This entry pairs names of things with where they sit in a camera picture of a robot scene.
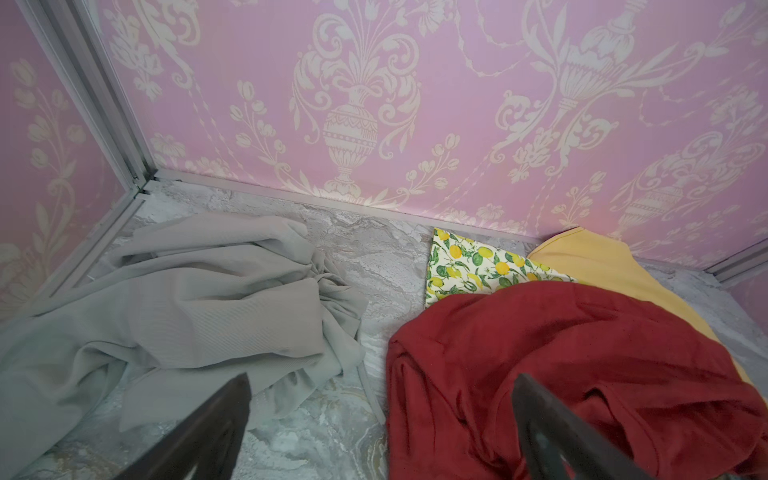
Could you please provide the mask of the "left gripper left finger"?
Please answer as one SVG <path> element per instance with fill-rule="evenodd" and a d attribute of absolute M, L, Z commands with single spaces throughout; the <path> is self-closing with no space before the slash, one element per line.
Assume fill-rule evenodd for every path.
<path fill-rule="evenodd" d="M 230 479 L 250 414 L 246 374 L 240 374 L 180 422 L 119 479 Z"/>

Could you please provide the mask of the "grey ribbed cloth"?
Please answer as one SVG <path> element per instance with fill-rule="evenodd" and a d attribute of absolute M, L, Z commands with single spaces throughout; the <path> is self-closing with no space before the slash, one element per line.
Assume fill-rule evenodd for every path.
<path fill-rule="evenodd" d="M 130 368 L 122 430 L 183 419 L 239 374 L 249 428 L 336 376 L 366 376 L 366 299 L 301 222 L 206 212 L 139 229 L 110 259 L 110 273 L 2 329 L 3 478 L 63 439 Z"/>

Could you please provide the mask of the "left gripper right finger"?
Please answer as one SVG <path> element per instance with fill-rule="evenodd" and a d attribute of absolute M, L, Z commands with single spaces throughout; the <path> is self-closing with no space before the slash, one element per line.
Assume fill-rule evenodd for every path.
<path fill-rule="evenodd" d="M 528 374 L 511 392 L 520 449 L 532 479 L 648 479 L 633 460 Z"/>

